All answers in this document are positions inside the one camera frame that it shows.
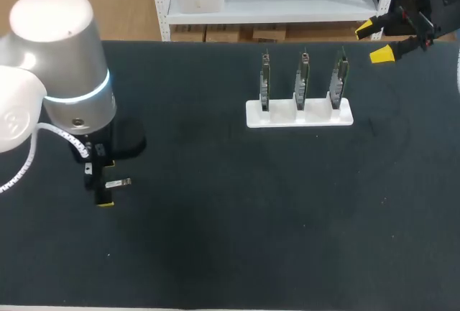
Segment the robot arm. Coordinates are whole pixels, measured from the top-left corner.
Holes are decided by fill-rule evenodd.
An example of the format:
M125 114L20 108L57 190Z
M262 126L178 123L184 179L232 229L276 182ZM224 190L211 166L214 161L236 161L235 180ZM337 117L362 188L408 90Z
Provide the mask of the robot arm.
M21 144L42 102L72 135L107 126L116 104L88 0L19 0L0 40L0 152Z
M415 37L373 52L372 63L398 61L419 47L426 51L436 38L460 29L460 0L411 0L411 3L408 9L399 6L394 13L372 17L356 31L356 37L361 40L401 22L414 29Z

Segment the dark gray table mat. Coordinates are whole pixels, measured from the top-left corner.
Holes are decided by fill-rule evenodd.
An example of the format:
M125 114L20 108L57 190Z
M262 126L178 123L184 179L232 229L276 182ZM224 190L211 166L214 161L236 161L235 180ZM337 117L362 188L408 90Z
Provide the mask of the dark gray table mat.
M338 44L105 43L119 113L147 151L97 208L68 145L0 195L0 304L307 310L460 306L456 44L393 65L346 44L350 128L248 129L269 48L272 97L298 53L323 96ZM7 181L28 146L0 155Z

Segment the white stand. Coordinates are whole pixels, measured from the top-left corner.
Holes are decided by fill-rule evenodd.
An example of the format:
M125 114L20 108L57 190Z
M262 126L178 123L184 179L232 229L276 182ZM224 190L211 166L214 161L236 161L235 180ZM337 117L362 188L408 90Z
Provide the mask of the white stand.
M307 98L305 109L298 111L293 99L270 99L270 111L262 111L260 100L246 102L246 124L249 128L289 126L351 126L353 114L347 99L334 110L329 98Z

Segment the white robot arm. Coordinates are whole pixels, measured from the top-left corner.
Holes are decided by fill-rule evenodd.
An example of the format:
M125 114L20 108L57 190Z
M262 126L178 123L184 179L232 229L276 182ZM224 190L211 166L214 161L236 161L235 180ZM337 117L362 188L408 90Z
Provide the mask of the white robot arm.
M0 152L18 147L30 136L32 140L23 168L0 192L30 166L38 129L65 137L88 158L91 135L100 136L116 114L88 0L19 0L9 21L11 32L0 38ZM54 126L38 124L42 104Z

